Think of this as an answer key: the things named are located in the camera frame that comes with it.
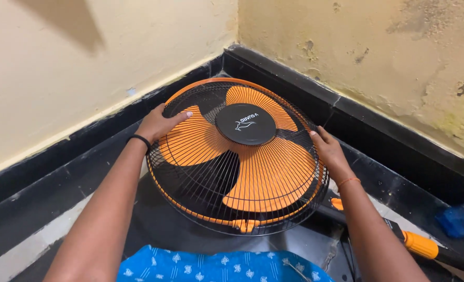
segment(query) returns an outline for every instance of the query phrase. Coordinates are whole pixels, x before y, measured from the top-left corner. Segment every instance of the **orange fan blade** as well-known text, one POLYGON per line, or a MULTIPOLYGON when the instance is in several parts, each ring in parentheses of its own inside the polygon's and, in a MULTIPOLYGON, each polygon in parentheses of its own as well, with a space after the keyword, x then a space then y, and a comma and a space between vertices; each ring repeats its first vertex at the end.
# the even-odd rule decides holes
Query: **orange fan blade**
POLYGON ((254 90, 253 88, 244 86, 232 86, 227 91, 225 102, 228 105, 236 103, 248 103, 259 106, 272 116, 276 122, 276 127, 283 130, 297 131, 298 128, 293 122, 293 119, 286 113, 285 110, 274 100, 270 99, 265 94, 254 90))
POLYGON ((190 106, 190 119, 175 126, 159 140, 159 150, 164 159, 175 166, 192 166, 212 160, 229 149, 229 142, 210 124, 199 111, 190 106))
POLYGON ((290 206, 314 178, 314 158, 300 145, 274 138, 257 147, 236 146, 241 162, 237 183, 223 197, 230 208, 269 212, 290 206))

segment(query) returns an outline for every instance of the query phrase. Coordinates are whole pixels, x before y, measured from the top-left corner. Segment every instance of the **blue object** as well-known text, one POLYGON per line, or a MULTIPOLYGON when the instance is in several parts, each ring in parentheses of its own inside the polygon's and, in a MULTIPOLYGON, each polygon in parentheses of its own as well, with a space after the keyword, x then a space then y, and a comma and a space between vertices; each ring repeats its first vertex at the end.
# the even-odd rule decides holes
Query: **blue object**
POLYGON ((124 260, 117 274, 117 282, 144 281, 334 282, 320 267, 288 251, 204 255, 150 245, 124 260))
POLYGON ((464 237, 464 205, 451 207, 436 216, 449 237, 464 237))

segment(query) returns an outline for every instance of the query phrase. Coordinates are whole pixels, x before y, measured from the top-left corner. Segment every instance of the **orange thread bracelet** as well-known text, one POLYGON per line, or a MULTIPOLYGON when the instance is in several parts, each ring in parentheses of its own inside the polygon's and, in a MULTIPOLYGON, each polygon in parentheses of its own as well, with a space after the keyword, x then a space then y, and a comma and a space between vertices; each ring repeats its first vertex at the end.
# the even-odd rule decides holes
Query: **orange thread bracelet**
POLYGON ((359 183, 361 183, 361 180, 359 178, 357 178, 357 177, 348 178, 347 180, 344 180, 344 181, 340 182, 340 184, 338 184, 336 186, 336 187, 338 187, 338 192, 340 192, 340 186, 342 186, 343 184, 345 184, 345 183, 347 183, 347 182, 349 182, 351 180, 357 180, 357 181, 359 181, 359 183))

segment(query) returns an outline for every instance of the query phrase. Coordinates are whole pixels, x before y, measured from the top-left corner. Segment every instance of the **blue patterned cloth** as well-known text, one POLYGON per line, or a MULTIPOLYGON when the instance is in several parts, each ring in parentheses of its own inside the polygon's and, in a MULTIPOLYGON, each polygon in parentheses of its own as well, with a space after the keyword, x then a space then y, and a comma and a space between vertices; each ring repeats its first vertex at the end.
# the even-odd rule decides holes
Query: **blue patterned cloth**
POLYGON ((334 282, 320 267, 288 251, 204 255, 163 250, 150 245, 121 263, 117 281, 334 282))

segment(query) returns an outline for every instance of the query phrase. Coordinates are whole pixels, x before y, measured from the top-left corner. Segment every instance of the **black wristband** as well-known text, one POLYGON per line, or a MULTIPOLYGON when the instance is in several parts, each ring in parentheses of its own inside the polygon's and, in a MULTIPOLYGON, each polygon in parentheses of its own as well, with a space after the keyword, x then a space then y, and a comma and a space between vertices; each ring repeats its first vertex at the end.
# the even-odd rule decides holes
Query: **black wristband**
POLYGON ((137 139, 140 139, 141 141, 143 141, 143 143, 145 143, 145 145, 147 145, 147 152, 145 153, 146 155, 148 154, 148 152, 150 151, 150 142, 148 142, 147 139, 145 139, 143 136, 140 136, 138 134, 133 134, 132 136, 130 136, 128 138, 128 140, 126 140, 126 144, 128 144, 129 140, 131 140, 131 138, 137 138, 137 139))

